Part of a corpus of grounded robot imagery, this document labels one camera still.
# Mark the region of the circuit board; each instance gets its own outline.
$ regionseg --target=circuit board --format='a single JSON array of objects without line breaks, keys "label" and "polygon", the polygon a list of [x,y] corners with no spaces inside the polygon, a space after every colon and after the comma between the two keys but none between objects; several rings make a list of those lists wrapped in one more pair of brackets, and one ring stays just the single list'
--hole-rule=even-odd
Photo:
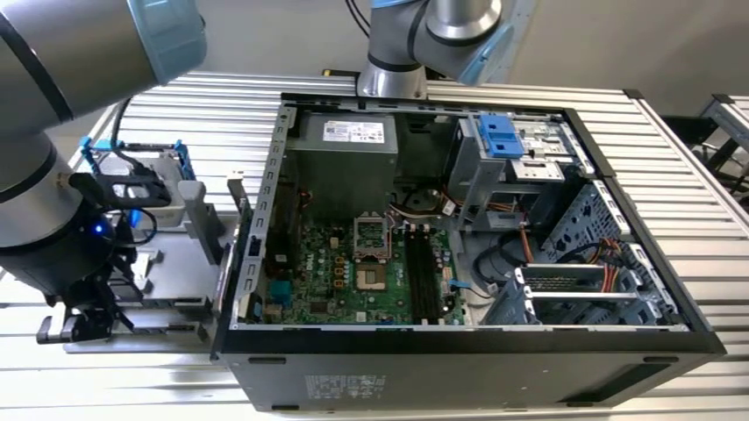
[{"label": "circuit board", "polygon": [[[355,259],[354,223],[306,223],[299,244],[299,267],[291,281],[290,302],[283,308],[275,303],[266,315],[268,323],[284,325],[370,324],[413,325],[413,297],[405,254],[405,229],[391,230],[385,241],[389,259]],[[374,230],[366,241],[374,241]],[[459,295],[453,294],[445,306],[442,291],[455,273],[447,233],[431,231],[434,281],[441,306],[441,321],[462,325]]]}]

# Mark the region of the slotted aluminum surface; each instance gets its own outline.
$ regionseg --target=slotted aluminum surface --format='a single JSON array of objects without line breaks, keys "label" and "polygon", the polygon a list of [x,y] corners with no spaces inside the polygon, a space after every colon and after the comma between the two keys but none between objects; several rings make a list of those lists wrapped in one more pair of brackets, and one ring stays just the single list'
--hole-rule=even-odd
[{"label": "slotted aluminum surface", "polygon": [[[208,200],[219,210],[231,211],[223,177],[234,169],[244,170],[244,187],[248,195],[255,196],[282,91],[353,95],[354,82],[347,78],[190,74],[136,97],[123,121],[122,138],[155,143],[182,139],[190,146],[198,177],[208,187]],[[431,83],[430,97],[578,110],[689,292],[718,331],[728,356],[612,410],[319,413],[295,414],[294,418],[746,419],[745,222],[725,204],[722,190],[705,181],[646,104],[630,100],[618,90],[507,85],[477,89],[446,82]],[[110,110],[92,137],[108,136],[111,115]],[[37,346],[33,334],[41,314],[48,311],[39,306],[40,297],[7,279],[0,282],[0,291],[0,302],[13,304],[0,310],[0,332],[15,335],[0,337],[0,381],[7,386],[0,408],[35,408],[36,416],[54,410],[50,415],[56,417],[98,419],[114,414],[147,418],[160,414],[171,418],[252,416],[254,409],[231,373],[211,366],[207,355],[67,355],[59,346]],[[55,406],[67,408],[44,409]]]}]

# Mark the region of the black cable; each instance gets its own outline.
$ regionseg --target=black cable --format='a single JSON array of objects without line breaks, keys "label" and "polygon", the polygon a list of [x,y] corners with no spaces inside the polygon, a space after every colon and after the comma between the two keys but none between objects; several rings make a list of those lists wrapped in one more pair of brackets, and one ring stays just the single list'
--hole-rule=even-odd
[{"label": "black cable", "polygon": [[357,14],[362,18],[362,21],[365,22],[366,27],[370,28],[371,27],[370,26],[370,21],[366,20],[365,13],[362,13],[362,11],[359,10],[359,5],[355,3],[355,0],[350,0],[350,2],[351,2],[351,5],[354,6]]},{"label": "black cable", "polygon": [[349,13],[351,14],[351,18],[354,18],[355,25],[359,27],[359,29],[365,33],[365,36],[367,38],[370,38],[370,32],[366,31],[365,26],[362,25],[362,22],[359,22],[359,18],[355,15],[354,7],[351,6],[351,3],[349,2],[349,0],[345,0],[345,3],[346,3],[346,7],[349,8]]},{"label": "black cable", "polygon": [[151,242],[151,240],[154,239],[154,237],[156,236],[156,233],[158,233],[158,230],[159,230],[159,223],[158,223],[156,215],[154,215],[154,213],[151,213],[150,210],[146,210],[143,208],[134,208],[134,209],[103,208],[102,209],[102,213],[108,213],[108,212],[112,212],[112,211],[119,211],[124,218],[128,217],[128,215],[126,213],[127,211],[143,212],[146,214],[146,216],[148,217],[148,219],[151,219],[152,228],[151,228],[151,232],[148,233],[146,238],[139,240],[139,241],[118,241],[116,239],[108,239],[108,238],[106,238],[106,240],[108,240],[115,247],[122,247],[122,248],[136,248],[139,246],[144,246],[146,244],[148,244]]},{"label": "black cable", "polygon": [[120,147],[118,145],[119,141],[119,127],[122,126],[122,119],[126,117],[126,111],[128,110],[130,103],[132,102],[132,96],[126,99],[119,106],[118,115],[115,116],[115,125],[112,126],[112,136],[110,139],[110,149],[112,153],[126,162],[132,164],[134,168],[142,168],[143,164],[135,159],[131,158],[122,152]]},{"label": "black cable", "polygon": [[566,252],[562,257],[560,257],[560,259],[557,259],[556,263],[568,263],[569,261],[577,259],[580,257],[580,254],[588,250],[589,248],[597,247],[601,243],[588,243],[584,244],[582,246],[574,248],[573,250],[570,250],[569,252]]},{"label": "black cable", "polygon": [[491,297],[490,296],[485,296],[483,294],[481,294],[474,288],[463,288],[465,290],[473,292],[478,298],[483,298],[485,300],[490,300]]}]

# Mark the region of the power supply label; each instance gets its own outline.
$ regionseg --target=power supply label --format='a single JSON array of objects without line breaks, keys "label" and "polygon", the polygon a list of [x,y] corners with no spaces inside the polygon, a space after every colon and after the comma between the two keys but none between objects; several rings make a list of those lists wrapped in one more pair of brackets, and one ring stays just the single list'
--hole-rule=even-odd
[{"label": "power supply label", "polygon": [[326,122],[323,140],[326,142],[385,143],[385,124],[331,120]]},{"label": "power supply label", "polygon": [[310,399],[379,399],[386,375],[306,375]]}]

